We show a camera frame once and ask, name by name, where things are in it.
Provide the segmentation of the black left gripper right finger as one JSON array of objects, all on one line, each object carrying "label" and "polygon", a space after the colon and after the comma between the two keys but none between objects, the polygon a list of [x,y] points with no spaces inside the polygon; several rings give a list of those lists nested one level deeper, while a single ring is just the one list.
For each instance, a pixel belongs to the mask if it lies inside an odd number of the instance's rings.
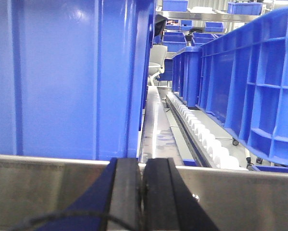
[{"label": "black left gripper right finger", "polygon": [[144,231],[218,231],[192,195],[171,158],[146,162],[143,173]]}]

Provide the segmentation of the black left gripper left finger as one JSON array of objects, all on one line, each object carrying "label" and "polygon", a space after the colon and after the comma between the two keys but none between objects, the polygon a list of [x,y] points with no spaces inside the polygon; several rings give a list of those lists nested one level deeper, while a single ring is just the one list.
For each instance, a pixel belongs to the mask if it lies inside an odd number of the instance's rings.
[{"label": "black left gripper left finger", "polygon": [[136,158],[116,162],[108,213],[135,230],[140,230],[141,175]]}]

